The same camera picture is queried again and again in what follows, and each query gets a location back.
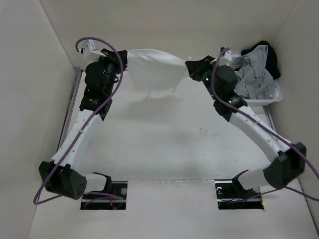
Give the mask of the white tank top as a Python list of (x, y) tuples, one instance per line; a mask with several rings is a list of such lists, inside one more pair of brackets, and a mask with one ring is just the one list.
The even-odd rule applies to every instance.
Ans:
[(127, 53), (127, 72), (134, 90), (151, 98), (165, 98), (188, 77), (185, 60), (156, 49), (134, 49)]

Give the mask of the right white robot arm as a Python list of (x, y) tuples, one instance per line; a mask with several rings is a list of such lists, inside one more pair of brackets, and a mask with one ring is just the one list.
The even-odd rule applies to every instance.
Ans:
[(302, 143), (280, 140), (279, 135), (255, 115), (235, 92), (237, 77), (231, 67), (218, 66), (211, 56), (185, 64), (190, 78), (206, 87), (218, 114), (244, 132), (270, 161), (266, 168), (245, 170), (234, 176), (231, 191), (235, 196), (243, 197), (249, 189), (258, 186), (283, 189), (304, 172), (306, 147)]

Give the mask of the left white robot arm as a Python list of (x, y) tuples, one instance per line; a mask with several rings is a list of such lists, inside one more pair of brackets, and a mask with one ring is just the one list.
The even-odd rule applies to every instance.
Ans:
[(43, 189), (56, 197), (74, 200), (90, 192), (95, 192), (103, 199), (111, 195), (112, 186), (107, 183), (105, 175), (82, 175), (78, 168), (80, 156), (89, 139), (109, 112), (112, 97), (119, 88), (127, 67), (128, 52), (102, 49), (95, 54), (98, 58), (85, 68), (86, 87), (76, 121), (53, 157), (41, 162), (39, 166), (42, 185), (34, 197), (35, 204), (41, 204), (39, 198)]

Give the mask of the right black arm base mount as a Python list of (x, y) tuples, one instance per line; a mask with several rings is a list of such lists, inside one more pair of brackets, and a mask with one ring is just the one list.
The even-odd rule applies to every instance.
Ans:
[(245, 170), (237, 174), (232, 179), (215, 180), (214, 184), (219, 210), (264, 209), (263, 200), (260, 195), (251, 199), (251, 197), (260, 194), (260, 188), (246, 190), (238, 181), (239, 176), (247, 171)]

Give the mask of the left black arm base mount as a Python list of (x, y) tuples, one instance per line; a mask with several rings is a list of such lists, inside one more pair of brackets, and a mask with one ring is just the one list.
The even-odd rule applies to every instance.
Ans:
[(125, 210), (127, 205), (128, 181), (113, 181), (112, 177), (94, 172), (101, 185), (105, 181), (102, 190), (90, 190), (81, 199), (80, 210)]

